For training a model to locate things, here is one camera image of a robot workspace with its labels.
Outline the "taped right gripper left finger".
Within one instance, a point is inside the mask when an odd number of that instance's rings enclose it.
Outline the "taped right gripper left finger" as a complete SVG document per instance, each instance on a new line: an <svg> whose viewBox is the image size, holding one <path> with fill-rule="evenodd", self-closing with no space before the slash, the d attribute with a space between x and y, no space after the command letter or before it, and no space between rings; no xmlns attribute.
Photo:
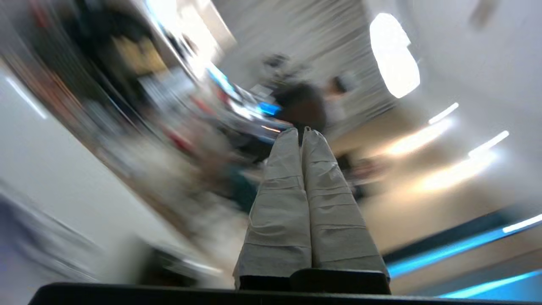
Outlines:
<svg viewBox="0 0 542 305"><path fill-rule="evenodd" d="M290 290L312 267L309 204L298 131L280 133L267 159L234 270L238 290Z"/></svg>

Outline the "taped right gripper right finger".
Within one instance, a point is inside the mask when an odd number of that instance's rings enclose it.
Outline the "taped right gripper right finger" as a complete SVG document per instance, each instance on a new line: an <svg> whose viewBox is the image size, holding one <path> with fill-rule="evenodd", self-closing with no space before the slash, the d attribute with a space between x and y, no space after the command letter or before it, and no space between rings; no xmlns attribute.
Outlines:
<svg viewBox="0 0 542 305"><path fill-rule="evenodd" d="M301 146L313 267L390 275L325 137L305 128Z"/></svg>

